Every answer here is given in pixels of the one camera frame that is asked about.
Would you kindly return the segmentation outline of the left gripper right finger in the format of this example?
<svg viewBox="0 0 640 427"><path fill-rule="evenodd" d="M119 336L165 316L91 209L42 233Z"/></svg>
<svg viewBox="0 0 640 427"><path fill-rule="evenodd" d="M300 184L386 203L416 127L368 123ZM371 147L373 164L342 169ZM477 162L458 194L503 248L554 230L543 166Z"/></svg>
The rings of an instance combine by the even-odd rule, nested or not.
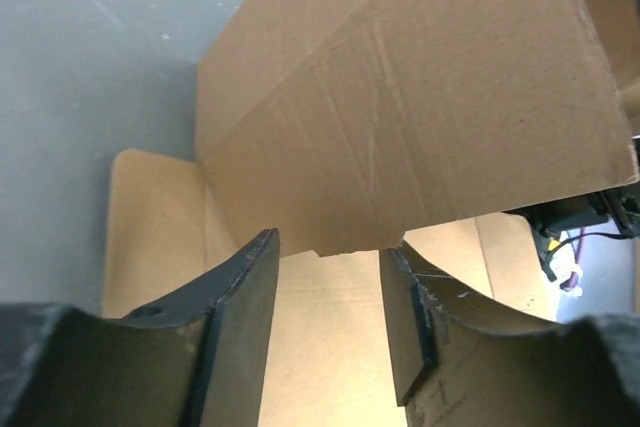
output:
<svg viewBox="0 0 640 427"><path fill-rule="evenodd" d="M639 319L560 324L483 295L408 245L382 250L397 404L411 426L635 426Z"/></svg>

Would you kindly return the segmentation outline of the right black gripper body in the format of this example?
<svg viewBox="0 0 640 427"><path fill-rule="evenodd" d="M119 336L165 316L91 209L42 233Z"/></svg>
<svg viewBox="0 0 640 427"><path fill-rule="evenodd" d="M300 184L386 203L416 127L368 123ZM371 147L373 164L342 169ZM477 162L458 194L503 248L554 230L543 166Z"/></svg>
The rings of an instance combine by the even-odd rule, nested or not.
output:
<svg viewBox="0 0 640 427"><path fill-rule="evenodd" d="M635 0L639 14L639 0ZM622 89L623 104L634 133L633 145L639 168L639 74ZM559 239L562 231L583 229L613 220L618 233L596 233L603 237L627 240L639 238L639 180L632 184L544 202L505 213L524 217L534 232L534 240L542 267L550 267L553 256L573 241L581 241L581 233L551 247L550 239Z"/></svg>

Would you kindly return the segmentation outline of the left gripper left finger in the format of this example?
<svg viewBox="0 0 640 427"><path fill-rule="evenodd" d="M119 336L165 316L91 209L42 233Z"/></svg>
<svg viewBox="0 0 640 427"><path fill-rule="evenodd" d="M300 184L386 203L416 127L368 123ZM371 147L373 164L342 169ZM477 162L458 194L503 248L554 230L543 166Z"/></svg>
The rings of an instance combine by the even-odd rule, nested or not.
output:
<svg viewBox="0 0 640 427"><path fill-rule="evenodd" d="M279 234L124 317L61 303L1 307L5 426L254 426Z"/></svg>

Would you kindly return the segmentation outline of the brown cardboard box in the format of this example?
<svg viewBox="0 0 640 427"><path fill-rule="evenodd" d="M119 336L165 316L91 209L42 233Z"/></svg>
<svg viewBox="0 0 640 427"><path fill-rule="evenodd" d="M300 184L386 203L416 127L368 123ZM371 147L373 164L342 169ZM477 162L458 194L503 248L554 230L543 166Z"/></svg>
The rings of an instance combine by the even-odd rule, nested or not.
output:
<svg viewBox="0 0 640 427"><path fill-rule="evenodd" d="M280 233L263 426L401 426L377 252L412 233L535 299L509 211L637 180L636 0L246 0L197 68L194 161L111 171L119 317Z"/></svg>

